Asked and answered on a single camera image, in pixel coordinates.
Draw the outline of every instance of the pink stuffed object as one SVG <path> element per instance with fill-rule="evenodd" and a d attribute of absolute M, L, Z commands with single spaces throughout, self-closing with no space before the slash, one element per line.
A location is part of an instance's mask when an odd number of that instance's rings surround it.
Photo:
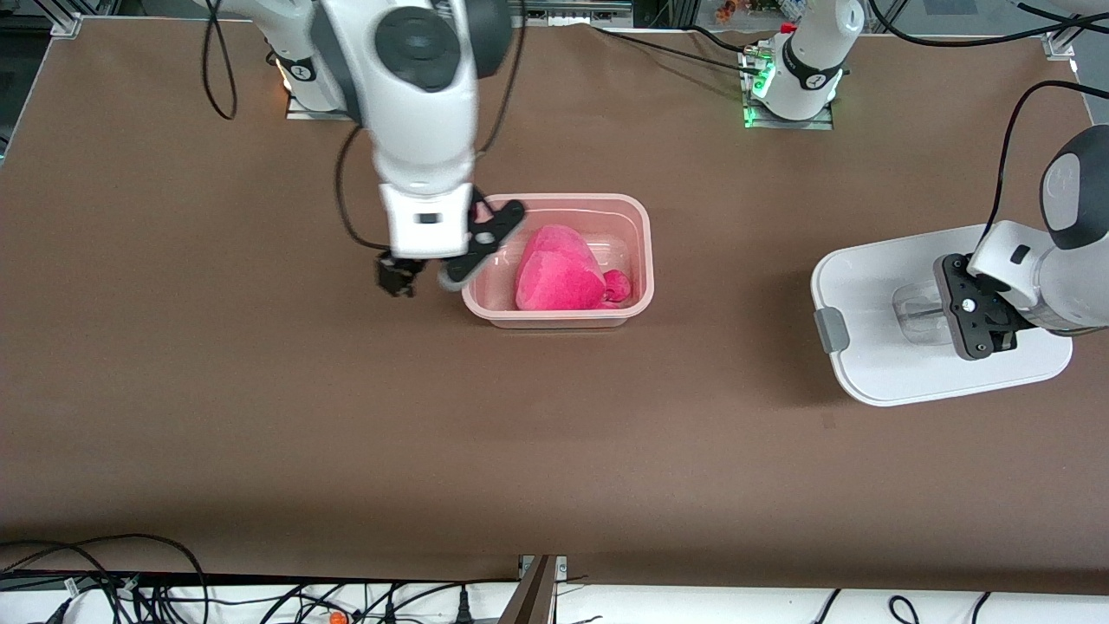
<path fill-rule="evenodd" d="M 631 294 L 620 270 L 601 267 L 581 234 L 566 225 L 543 225 L 532 234 L 516 274 L 520 309 L 596 309 L 617 307 Z"/>

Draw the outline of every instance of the white robot link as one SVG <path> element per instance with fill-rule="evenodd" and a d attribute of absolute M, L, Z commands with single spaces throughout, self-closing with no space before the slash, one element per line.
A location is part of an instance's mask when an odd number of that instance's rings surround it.
<path fill-rule="evenodd" d="M 478 223 L 477 80 L 497 72 L 512 35 L 507 0 L 223 0 L 251 18 L 305 108 L 365 127 L 389 219 L 378 283 L 413 294 L 424 262 L 460 289 L 523 219 L 508 202 Z"/>
<path fill-rule="evenodd" d="M 771 67 L 753 95 L 791 121 L 812 119 L 835 98 L 843 61 L 863 32 L 866 13 L 858 0 L 808 0 L 797 30 L 769 42 Z"/>
<path fill-rule="evenodd" d="M 967 256 L 936 260 L 956 351 L 981 360 L 1035 327 L 1078 336 L 1109 327 L 1109 125 L 1080 132 L 1040 183 L 1047 231 L 1001 221 Z"/>

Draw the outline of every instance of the pink plastic container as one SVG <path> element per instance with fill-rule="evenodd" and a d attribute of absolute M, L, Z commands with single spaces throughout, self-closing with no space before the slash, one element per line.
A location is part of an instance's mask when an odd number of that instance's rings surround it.
<path fill-rule="evenodd" d="M 654 296 L 651 224 L 643 204 L 620 194 L 533 193 L 491 195 L 500 207 L 510 198 L 523 202 L 528 215 L 517 232 L 489 258 L 480 274 L 462 288 L 475 315 L 507 330 L 615 328 L 639 315 Z M 523 311 L 516 308 L 516 269 L 523 246 L 543 225 L 568 225 L 584 236 L 601 272 L 619 268 L 631 278 L 631 296 L 617 309 Z"/>

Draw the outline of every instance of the brown table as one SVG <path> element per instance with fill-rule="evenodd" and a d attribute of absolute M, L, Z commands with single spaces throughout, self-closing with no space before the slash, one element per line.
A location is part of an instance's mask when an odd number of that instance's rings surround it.
<path fill-rule="evenodd" d="M 743 129 L 726 71 L 536 29 L 476 178 L 638 197 L 658 278 L 623 329 L 540 335 L 428 275 L 376 289 L 332 195 L 349 123 L 286 121 L 245 23 L 218 119 L 202 28 L 55 41 L 0 170 L 3 535 L 151 531 L 213 572 L 465 579 L 543 551 L 596 582 L 1109 591 L 1109 336 L 1051 382 L 878 410 L 812 321 L 825 253 L 985 218 L 1013 104 L 1069 76 L 1038 42 L 865 38 L 836 130 L 785 132 Z M 1005 216 L 1037 222 L 1039 173 L 1088 123 L 1037 94 Z M 380 238 L 369 154 L 347 192 Z"/>

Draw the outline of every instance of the brown tabletop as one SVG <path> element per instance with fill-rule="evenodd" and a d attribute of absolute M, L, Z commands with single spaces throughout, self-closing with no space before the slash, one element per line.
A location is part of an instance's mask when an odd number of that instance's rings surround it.
<path fill-rule="evenodd" d="M 332 194 L 349 122 L 286 121 L 246 23 L 221 120 L 202 30 L 55 41 L 0 168 L 3 535 L 151 531 L 212 572 L 465 579 L 542 551 L 597 582 L 1109 591 L 1109 336 L 1050 382 L 879 410 L 812 321 L 824 254 L 985 218 L 1017 98 L 1070 78 L 1039 42 L 864 38 L 836 129 L 787 132 L 745 130 L 725 70 L 529 31 L 477 182 L 638 197 L 658 286 L 618 331 L 542 335 L 433 275 L 378 290 Z M 1004 216 L 1038 223 L 1039 174 L 1088 123 L 1035 96 Z M 384 238 L 369 154 L 348 202 Z"/>

